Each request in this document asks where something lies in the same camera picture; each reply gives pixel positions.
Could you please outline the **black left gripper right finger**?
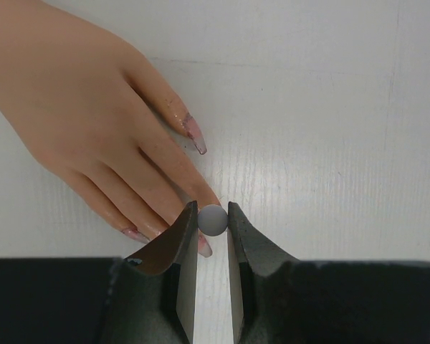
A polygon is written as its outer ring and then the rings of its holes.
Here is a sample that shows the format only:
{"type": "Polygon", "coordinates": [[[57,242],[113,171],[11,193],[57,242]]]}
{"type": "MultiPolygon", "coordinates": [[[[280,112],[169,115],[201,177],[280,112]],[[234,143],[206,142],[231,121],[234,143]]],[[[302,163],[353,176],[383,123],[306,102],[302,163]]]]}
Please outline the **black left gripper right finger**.
{"type": "Polygon", "coordinates": [[[430,343],[430,262],[300,260],[228,215],[235,343],[430,343]]]}

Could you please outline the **mannequin hand with painted nails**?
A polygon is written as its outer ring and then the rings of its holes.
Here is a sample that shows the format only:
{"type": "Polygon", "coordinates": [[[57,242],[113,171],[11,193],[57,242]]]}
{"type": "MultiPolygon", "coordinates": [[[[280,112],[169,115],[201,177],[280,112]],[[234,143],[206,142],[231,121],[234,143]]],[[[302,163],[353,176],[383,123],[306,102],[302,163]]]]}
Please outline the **mannequin hand with painted nails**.
{"type": "Polygon", "coordinates": [[[218,198],[169,129],[206,153],[188,108],[106,29],[43,1],[0,1],[0,111],[33,157],[111,227],[146,243],[218,198]]]}

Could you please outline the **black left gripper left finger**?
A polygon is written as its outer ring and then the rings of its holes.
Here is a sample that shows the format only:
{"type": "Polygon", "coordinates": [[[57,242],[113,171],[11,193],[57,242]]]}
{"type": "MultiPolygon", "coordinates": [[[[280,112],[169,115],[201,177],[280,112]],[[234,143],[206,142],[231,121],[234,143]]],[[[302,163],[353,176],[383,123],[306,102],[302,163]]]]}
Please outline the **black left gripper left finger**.
{"type": "Polygon", "coordinates": [[[126,258],[0,258],[0,343],[191,343],[197,215],[126,258]]]}

